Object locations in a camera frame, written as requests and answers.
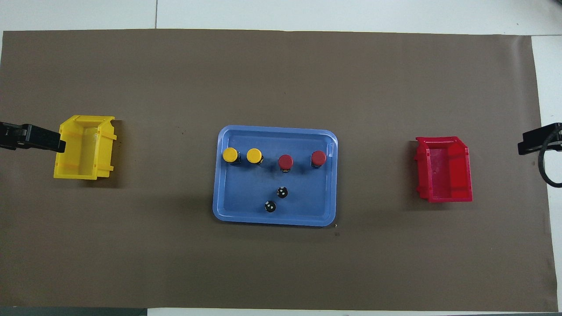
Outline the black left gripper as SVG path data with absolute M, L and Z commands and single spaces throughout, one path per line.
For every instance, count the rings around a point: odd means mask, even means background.
M 60 137 L 59 133 L 40 126 L 0 122 L 0 147 L 4 149 L 41 149 L 64 153 L 66 142 Z

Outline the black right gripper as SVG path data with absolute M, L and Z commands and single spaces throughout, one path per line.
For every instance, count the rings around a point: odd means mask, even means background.
M 540 151 L 548 138 L 548 150 L 562 151 L 562 123 L 556 122 L 524 132 L 522 142 L 518 143 L 518 154 L 526 155 Z

